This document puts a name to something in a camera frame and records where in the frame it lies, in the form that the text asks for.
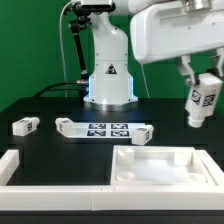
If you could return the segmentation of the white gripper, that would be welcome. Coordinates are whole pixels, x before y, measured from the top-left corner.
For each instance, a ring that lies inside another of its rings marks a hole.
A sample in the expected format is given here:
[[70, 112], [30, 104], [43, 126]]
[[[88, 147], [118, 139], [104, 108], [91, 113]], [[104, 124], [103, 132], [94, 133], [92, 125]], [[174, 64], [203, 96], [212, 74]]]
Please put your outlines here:
[[154, 4], [133, 16], [130, 35], [141, 64], [178, 57], [178, 71], [189, 87], [196, 85], [190, 54], [215, 49], [209, 72], [223, 77], [224, 0], [212, 0], [210, 10], [195, 12], [186, 12], [180, 0]]

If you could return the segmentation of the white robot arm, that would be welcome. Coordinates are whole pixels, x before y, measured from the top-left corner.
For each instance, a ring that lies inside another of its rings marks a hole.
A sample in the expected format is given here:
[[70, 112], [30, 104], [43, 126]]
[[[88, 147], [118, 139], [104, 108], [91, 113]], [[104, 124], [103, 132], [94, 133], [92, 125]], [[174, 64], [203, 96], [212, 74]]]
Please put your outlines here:
[[224, 64], [224, 0], [81, 0], [91, 10], [95, 68], [84, 103], [121, 110], [137, 103], [128, 72], [128, 51], [140, 64], [177, 59], [195, 86], [194, 53], [213, 50], [215, 68]]

